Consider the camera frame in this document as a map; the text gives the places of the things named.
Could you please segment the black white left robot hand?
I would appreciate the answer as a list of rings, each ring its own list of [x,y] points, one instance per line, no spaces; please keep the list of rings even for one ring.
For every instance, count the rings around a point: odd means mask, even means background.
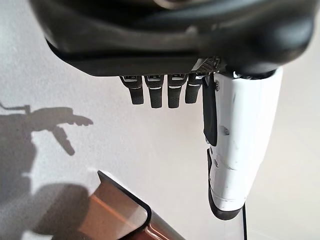
[[[310,44],[317,0],[31,0],[52,52],[95,77],[120,77],[132,103],[195,103],[202,90],[208,198],[244,209],[276,114],[282,66]]]

